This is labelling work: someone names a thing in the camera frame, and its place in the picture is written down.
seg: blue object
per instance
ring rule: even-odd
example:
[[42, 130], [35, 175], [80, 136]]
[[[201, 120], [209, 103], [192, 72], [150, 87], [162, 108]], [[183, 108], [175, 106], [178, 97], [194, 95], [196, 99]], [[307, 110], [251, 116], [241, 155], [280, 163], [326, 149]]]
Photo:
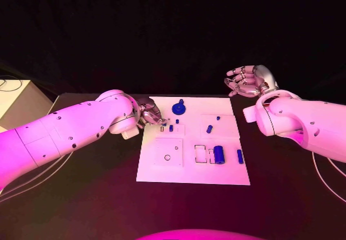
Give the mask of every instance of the blue object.
[[215, 157], [215, 163], [224, 164], [225, 163], [225, 156], [224, 156], [224, 148], [222, 146], [214, 147], [214, 157]]
[[237, 154], [238, 154], [240, 164], [244, 164], [244, 155], [243, 155], [243, 150], [241, 149], [237, 150]]
[[208, 129], [207, 129], [207, 132], [211, 133], [211, 132], [212, 132], [212, 129], [214, 129], [214, 126], [209, 125], [209, 126], [208, 126]]
[[185, 114], [186, 112], [186, 106], [185, 106], [185, 101], [183, 99], [179, 100], [179, 103], [176, 103], [172, 107], [172, 112], [176, 114], [176, 115], [182, 115]]

